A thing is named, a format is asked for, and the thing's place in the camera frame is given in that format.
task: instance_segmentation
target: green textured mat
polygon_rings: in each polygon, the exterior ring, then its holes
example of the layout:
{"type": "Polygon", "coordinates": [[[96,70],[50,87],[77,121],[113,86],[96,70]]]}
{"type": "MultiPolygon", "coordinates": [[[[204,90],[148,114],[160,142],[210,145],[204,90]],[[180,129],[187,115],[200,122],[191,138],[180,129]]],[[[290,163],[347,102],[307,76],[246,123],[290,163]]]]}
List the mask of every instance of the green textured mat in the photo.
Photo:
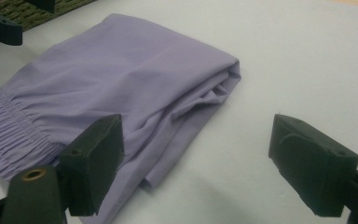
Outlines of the green textured mat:
{"type": "Polygon", "coordinates": [[[93,1],[95,0],[56,0],[55,13],[51,14],[22,0],[6,0],[0,3],[0,15],[18,23],[22,26],[22,31],[26,31],[93,1]]]}

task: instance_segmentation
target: fabric fold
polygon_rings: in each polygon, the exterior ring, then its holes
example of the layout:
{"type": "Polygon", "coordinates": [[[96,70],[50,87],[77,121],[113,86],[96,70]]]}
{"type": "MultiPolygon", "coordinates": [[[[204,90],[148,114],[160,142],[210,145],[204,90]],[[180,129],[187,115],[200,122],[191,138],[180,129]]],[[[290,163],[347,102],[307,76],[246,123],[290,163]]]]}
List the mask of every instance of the fabric fold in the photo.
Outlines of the fabric fold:
{"type": "Polygon", "coordinates": [[[57,44],[0,88],[0,176],[58,153],[121,114],[125,158],[98,216],[111,223],[137,186],[155,187],[241,80],[231,55],[153,22],[112,14],[57,44]]]}

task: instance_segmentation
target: white table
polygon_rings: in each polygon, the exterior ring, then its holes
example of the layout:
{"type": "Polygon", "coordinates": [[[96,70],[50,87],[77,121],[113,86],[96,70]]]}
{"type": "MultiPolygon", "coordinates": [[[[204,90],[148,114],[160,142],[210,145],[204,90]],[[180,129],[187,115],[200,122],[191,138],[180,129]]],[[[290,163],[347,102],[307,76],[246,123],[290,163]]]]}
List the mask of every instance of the white table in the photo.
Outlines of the white table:
{"type": "MultiPolygon", "coordinates": [[[[328,0],[99,0],[0,44],[0,86],[110,13],[147,19],[238,57],[243,79],[156,189],[113,223],[346,223],[316,217],[268,157],[273,116],[303,119],[358,153],[358,7],[328,0]]],[[[0,180],[0,198],[7,183],[0,180]]],[[[71,218],[71,223],[80,223],[71,218]]]]}

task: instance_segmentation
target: folded purple garment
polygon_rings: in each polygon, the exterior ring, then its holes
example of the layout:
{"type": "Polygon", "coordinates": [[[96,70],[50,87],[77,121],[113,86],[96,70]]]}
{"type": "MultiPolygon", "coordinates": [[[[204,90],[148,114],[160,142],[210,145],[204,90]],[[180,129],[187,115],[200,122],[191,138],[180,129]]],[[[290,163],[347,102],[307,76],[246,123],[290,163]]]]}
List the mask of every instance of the folded purple garment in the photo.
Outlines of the folded purple garment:
{"type": "Polygon", "coordinates": [[[142,180],[156,186],[240,81],[225,52],[113,14],[55,45],[0,89],[0,176],[54,163],[94,120],[121,114],[125,159],[98,216],[110,223],[142,180]]]}

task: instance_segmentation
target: clothing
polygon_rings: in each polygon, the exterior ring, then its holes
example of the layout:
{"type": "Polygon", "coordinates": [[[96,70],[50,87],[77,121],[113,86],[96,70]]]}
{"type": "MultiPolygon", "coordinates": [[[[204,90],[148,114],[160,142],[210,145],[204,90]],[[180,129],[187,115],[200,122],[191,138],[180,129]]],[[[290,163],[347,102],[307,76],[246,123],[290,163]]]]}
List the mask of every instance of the clothing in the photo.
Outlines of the clothing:
{"type": "Polygon", "coordinates": [[[0,176],[56,156],[91,123],[121,114],[125,158],[98,216],[109,223],[142,180],[156,186],[240,81],[225,52],[113,14],[25,65],[0,89],[0,176]]]}

